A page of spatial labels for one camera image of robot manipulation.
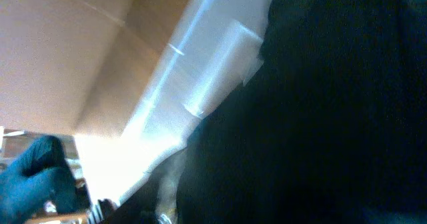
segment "black fabric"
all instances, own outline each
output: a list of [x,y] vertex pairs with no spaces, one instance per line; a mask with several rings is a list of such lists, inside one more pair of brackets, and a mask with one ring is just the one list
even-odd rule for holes
[[180,223],[423,215],[425,10],[407,0],[273,0],[268,17],[263,67],[188,139]]

